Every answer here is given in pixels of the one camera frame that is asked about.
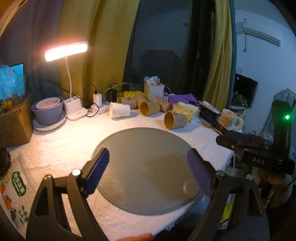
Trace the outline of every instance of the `green label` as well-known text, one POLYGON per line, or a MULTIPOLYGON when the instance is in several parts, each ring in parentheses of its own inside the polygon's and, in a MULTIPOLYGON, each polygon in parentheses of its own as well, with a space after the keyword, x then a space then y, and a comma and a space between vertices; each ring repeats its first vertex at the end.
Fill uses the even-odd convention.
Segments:
POLYGON ((22 180, 19 172, 14 172, 11 176, 11 182, 18 196, 22 197, 26 193, 26 186, 22 180))

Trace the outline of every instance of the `white plate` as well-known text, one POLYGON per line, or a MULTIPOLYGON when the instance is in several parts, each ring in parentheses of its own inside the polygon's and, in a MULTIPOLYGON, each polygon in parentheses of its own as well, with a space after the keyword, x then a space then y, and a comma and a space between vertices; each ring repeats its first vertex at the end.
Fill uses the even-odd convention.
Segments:
POLYGON ((66 112, 63 110, 61 117, 59 118, 59 120, 52 124, 52 125, 41 125, 39 124, 35 119, 33 120, 33 126, 35 128, 35 130, 37 131, 51 131, 53 129, 58 128, 59 126, 61 126, 66 120, 66 112))
POLYGON ((36 108, 39 110, 47 109, 59 104, 60 101, 61 101, 60 98, 57 98, 57 97, 43 99, 36 104, 36 108))

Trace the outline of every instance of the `purple bowl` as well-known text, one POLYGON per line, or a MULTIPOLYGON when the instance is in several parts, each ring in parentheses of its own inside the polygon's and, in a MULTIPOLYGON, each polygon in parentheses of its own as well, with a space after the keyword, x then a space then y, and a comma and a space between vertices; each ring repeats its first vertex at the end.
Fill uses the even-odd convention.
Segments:
POLYGON ((58 96, 58 98, 61 100, 60 103, 47 109, 37 109, 36 104, 39 101, 31 106, 31 109, 35 114, 36 121, 39 124, 51 125, 57 122, 57 120, 61 117, 64 105, 64 98, 60 96, 58 96))

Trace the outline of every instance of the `cardboard box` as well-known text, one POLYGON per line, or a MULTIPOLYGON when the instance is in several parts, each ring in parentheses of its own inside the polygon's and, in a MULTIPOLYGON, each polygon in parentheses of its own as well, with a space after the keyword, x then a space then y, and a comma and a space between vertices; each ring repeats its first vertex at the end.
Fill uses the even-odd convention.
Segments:
POLYGON ((28 96, 11 111, 0 115, 0 147, 29 143, 33 133, 32 97, 28 96))

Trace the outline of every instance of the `lamp base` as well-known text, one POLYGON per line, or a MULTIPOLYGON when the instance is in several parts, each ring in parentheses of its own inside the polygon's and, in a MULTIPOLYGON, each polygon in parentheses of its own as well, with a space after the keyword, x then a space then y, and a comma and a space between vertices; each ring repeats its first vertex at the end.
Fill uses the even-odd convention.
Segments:
POLYGON ((87 115, 87 109, 82 107, 81 100, 74 96, 64 101, 64 107, 67 118, 70 121, 76 121, 87 115))

